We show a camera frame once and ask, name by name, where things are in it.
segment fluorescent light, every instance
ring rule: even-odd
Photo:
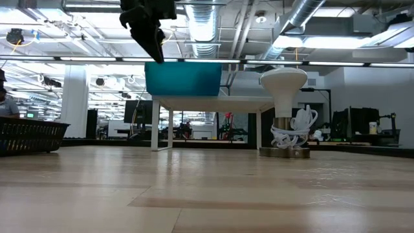
[[[122,58],[123,61],[135,61],[135,62],[151,62],[152,58]]]
[[[215,45],[215,46],[221,45],[221,43],[218,43],[218,42],[203,42],[203,41],[185,41],[184,44],[185,46],[186,45]]]
[[[364,44],[363,46],[377,46],[393,37],[395,37],[396,35],[400,34],[401,32],[407,30],[408,27],[403,27],[403,28],[397,28],[397,29],[390,29],[387,30],[383,33],[377,34],[375,36],[373,36],[372,38],[366,38],[364,40]]]
[[[62,61],[116,61],[116,58],[61,57]]]
[[[49,92],[49,90],[46,90],[46,89],[38,89],[38,90],[36,89],[12,89],[10,91],[15,91],[15,92],[20,91],[20,92],[29,92],[29,93]]]
[[[65,7],[77,7],[77,8],[120,8],[120,5],[116,4],[66,4]]]
[[[312,49],[357,49],[366,43],[365,38],[313,36],[303,42],[303,46]]]
[[[283,61],[283,60],[274,60],[274,61],[265,61],[265,60],[248,60],[247,64],[256,64],[256,65],[302,65],[302,61]]]
[[[399,45],[396,45],[394,48],[406,49],[414,47],[414,37],[407,39]]]
[[[331,66],[363,66],[362,62],[324,62],[324,61],[310,61],[309,65],[331,65]]]
[[[222,59],[184,59],[185,62],[205,62],[205,63],[240,63],[240,60]]]
[[[54,60],[48,56],[0,56],[1,60]]]
[[[279,36],[275,42],[273,42],[273,47],[275,48],[300,48],[302,46],[302,39],[292,36]]]
[[[152,58],[122,58],[123,61],[132,61],[132,62],[152,62],[154,59]],[[165,62],[177,62],[178,59],[174,58],[166,58],[164,59]]]
[[[407,63],[372,63],[371,67],[395,67],[395,68],[414,68],[414,64]]]

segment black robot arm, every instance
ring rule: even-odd
[[[158,63],[164,62],[161,19],[176,19],[175,0],[121,0],[120,22],[132,38]]]

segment white lamp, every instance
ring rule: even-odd
[[[276,118],[292,117],[293,98],[306,81],[306,72],[295,68],[274,69],[262,75],[260,82],[273,96]]]

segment white table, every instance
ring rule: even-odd
[[[158,148],[158,122],[160,105],[169,111],[168,146]],[[220,113],[256,113],[257,149],[261,147],[261,113],[274,107],[271,97],[246,96],[153,96],[151,150],[173,147],[173,112],[206,111]]]

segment table leg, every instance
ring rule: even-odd
[[[169,117],[168,117],[168,147],[173,147],[173,132],[174,132],[174,111],[169,109]]]
[[[160,101],[153,100],[153,120],[151,132],[151,150],[158,151],[158,122],[160,120]]]
[[[261,112],[256,113],[256,145],[257,149],[261,147]]]

